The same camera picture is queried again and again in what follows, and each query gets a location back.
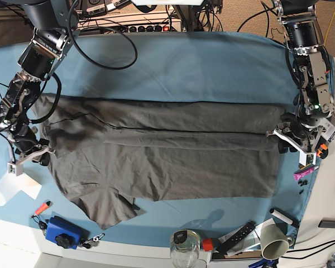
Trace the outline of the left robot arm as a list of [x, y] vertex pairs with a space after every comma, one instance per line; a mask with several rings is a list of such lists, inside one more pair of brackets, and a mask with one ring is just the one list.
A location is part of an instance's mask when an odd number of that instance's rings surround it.
[[315, 1], [273, 1], [277, 19], [283, 27], [286, 57], [291, 76], [298, 87], [295, 121], [297, 142], [303, 151], [313, 152], [317, 144], [313, 131], [323, 118], [334, 112], [334, 99], [327, 74], [331, 62], [317, 20]]

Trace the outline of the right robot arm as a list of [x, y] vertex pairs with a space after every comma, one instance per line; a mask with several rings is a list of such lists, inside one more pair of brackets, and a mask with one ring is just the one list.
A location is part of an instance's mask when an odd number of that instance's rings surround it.
[[[21, 71], [10, 81], [0, 102], [0, 133], [6, 132], [15, 145], [14, 154], [32, 157], [34, 162], [47, 166], [49, 142], [38, 140], [29, 127], [47, 120], [58, 105], [61, 81], [55, 70], [66, 57], [79, 35], [78, 15], [72, 1], [10, 1], [21, 6], [33, 25], [33, 37], [18, 60]], [[47, 81], [54, 78], [58, 85], [54, 103], [47, 115], [30, 120], [27, 111], [39, 99]]]

